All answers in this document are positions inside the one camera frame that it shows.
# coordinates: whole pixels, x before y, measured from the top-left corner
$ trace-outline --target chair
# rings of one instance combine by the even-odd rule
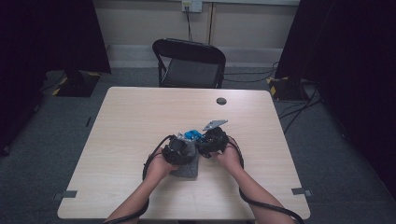
[[[226,59],[219,49],[171,38],[155,41],[152,49],[158,59],[160,87],[221,88]],[[168,67],[163,57],[171,59]]]

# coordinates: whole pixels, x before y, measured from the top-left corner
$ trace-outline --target light wood table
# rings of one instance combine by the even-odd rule
[[[226,105],[218,105],[223,97]],[[169,134],[202,129],[227,119],[245,169],[289,210],[308,218],[285,136],[267,91],[113,87],[92,127],[63,198],[60,218],[106,218],[141,183],[149,153]],[[147,219],[254,219],[236,182],[214,159],[199,159],[196,179],[166,177],[150,196]]]

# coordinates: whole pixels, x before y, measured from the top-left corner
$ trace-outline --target person's left arm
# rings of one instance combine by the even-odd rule
[[[161,180],[169,175],[169,173],[173,170],[176,170],[178,167],[168,163],[164,158],[163,154],[157,153],[154,159],[151,161],[148,167],[148,171],[146,174],[146,178],[143,182],[137,187],[137,189],[106,219],[105,222],[109,220],[114,220],[119,217],[126,217],[133,213],[138,212],[143,208],[147,200],[149,199],[149,195],[152,191],[157,188],[160,184]],[[134,218],[131,220],[127,220],[123,223],[131,223],[135,224],[139,218]]]

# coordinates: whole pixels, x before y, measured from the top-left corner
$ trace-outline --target human arm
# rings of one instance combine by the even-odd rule
[[[269,203],[278,207],[283,205],[265,188],[257,183],[241,166],[238,153],[232,144],[228,144],[223,153],[211,153],[230,175],[235,179],[239,188],[249,198],[261,203]],[[259,224],[294,223],[290,216],[256,205],[249,205]]]
[[[148,166],[146,178],[137,187],[137,189],[106,219],[114,220],[119,217],[126,217],[138,212],[149,199],[149,195],[160,184],[161,180],[166,178],[169,173],[178,167],[168,163],[164,158],[162,148],[157,152],[154,159]],[[139,218],[133,218],[122,223],[135,224]]]

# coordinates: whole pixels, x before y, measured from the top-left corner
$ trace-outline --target forearm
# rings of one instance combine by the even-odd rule
[[[283,207],[271,193],[258,184],[244,169],[242,169],[242,167],[236,167],[232,169],[230,173],[238,183],[239,188],[249,199],[260,203],[269,203],[271,205]],[[249,206],[257,222],[260,224],[294,223],[288,215],[251,204]]]
[[[145,179],[139,187],[107,218],[106,221],[119,217],[126,217],[143,208],[149,195],[158,186],[161,180]],[[138,217],[124,223],[137,223]]]

